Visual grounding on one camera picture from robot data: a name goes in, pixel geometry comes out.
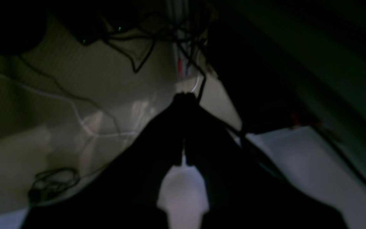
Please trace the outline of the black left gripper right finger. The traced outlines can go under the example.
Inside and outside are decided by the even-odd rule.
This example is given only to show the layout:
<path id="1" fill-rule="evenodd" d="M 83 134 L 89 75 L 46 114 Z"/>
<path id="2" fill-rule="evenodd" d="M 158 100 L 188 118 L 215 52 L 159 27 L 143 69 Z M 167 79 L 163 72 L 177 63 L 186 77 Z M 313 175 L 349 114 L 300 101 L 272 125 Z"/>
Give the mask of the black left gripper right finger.
<path id="1" fill-rule="evenodd" d="M 204 176 L 210 209 L 202 229 L 346 229 L 334 207 L 266 171 L 187 94 L 187 162 Z"/>

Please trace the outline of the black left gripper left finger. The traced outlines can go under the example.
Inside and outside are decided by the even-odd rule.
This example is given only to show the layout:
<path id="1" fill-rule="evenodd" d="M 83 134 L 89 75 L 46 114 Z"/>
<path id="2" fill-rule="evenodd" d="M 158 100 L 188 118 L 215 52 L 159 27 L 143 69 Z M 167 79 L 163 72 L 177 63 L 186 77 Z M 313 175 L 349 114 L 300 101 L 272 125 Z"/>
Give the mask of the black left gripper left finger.
<path id="1" fill-rule="evenodd" d="M 157 200 L 166 173 L 181 162 L 183 137 L 177 117 L 186 99 L 186 94 L 176 94 L 133 144 L 80 192 L 32 208 L 22 229 L 167 229 L 166 213 Z"/>

